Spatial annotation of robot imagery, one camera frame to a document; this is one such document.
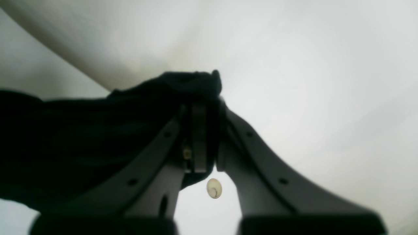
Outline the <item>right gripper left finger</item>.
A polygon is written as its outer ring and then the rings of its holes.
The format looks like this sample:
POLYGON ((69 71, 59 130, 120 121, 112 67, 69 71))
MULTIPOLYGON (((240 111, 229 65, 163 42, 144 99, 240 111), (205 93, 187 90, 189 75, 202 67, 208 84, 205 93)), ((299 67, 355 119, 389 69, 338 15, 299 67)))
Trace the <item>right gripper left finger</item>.
POLYGON ((43 211, 31 235, 176 235, 184 176, 208 168, 207 105, 182 106, 151 143, 114 176, 43 211))

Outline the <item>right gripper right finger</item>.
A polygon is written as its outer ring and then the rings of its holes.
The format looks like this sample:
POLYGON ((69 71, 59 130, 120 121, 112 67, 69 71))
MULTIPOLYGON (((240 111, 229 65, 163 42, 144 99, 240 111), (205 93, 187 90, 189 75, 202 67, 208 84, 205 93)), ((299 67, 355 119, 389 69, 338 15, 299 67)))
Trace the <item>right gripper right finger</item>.
POLYGON ((239 235, 385 235, 380 216, 318 186, 274 153, 255 129, 218 107, 216 165, 233 180, 239 235))

